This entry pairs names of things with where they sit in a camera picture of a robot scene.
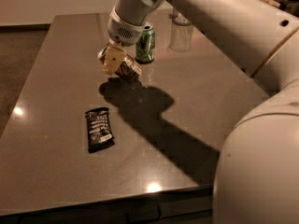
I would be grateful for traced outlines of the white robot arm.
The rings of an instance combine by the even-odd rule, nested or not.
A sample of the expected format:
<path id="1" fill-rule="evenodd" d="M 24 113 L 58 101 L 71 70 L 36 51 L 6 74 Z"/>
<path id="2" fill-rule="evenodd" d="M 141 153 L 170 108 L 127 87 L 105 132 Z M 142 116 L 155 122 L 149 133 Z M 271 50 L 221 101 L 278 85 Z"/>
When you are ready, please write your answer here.
<path id="1" fill-rule="evenodd" d="M 216 147 L 213 223 L 299 224 L 299 20 L 259 0 L 116 0 L 111 41 L 135 44 L 163 1 L 225 58 L 204 73 L 217 94 L 265 96 Z"/>

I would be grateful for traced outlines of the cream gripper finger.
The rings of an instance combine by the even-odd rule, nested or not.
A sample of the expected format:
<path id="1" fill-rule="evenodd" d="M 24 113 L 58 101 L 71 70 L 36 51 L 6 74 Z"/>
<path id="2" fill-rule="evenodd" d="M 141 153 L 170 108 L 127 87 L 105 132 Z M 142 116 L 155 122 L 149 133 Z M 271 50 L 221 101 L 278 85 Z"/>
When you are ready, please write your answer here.
<path id="1" fill-rule="evenodd" d="M 101 64 L 105 63 L 106 60 L 106 53 L 107 53 L 107 48 L 103 48 L 101 49 L 98 54 L 97 54 L 97 58 L 98 60 L 101 62 Z"/>
<path id="2" fill-rule="evenodd" d="M 104 72 L 113 75 L 120 67 L 125 56 L 126 52 L 124 49 L 114 44 L 108 44 L 104 50 Z"/>

